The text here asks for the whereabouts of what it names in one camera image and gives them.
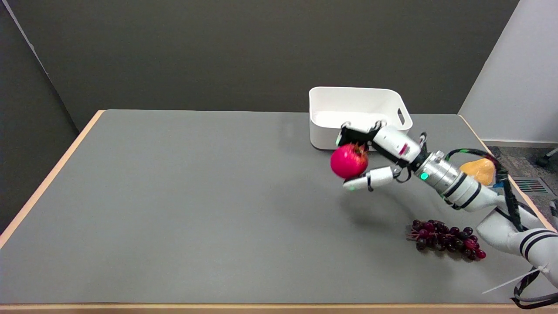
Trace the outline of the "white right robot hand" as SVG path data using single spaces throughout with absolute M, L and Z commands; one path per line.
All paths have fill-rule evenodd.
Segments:
M 373 168 L 345 179 L 343 188 L 347 191 L 362 189 L 374 191 L 375 188 L 385 186 L 392 181 L 401 182 L 399 177 L 403 169 L 407 169 L 410 174 L 414 173 L 430 155 L 423 143 L 417 143 L 407 134 L 380 121 L 369 130 L 344 123 L 337 136 L 336 144 L 339 148 L 354 144 L 363 153 L 372 149 L 392 162 L 391 166 Z

